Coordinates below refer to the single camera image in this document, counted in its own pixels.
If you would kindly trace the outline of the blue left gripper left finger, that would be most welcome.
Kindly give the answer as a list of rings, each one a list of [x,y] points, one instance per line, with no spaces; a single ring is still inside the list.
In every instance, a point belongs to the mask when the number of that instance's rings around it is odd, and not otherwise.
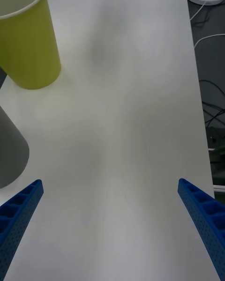
[[[35,180],[0,206],[0,280],[4,280],[26,228],[44,193]]]

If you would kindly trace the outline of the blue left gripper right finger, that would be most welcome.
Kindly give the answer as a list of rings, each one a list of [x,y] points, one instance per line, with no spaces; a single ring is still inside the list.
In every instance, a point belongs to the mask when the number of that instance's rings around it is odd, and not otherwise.
[[[220,280],[225,280],[225,206],[183,178],[179,180],[178,194]]]

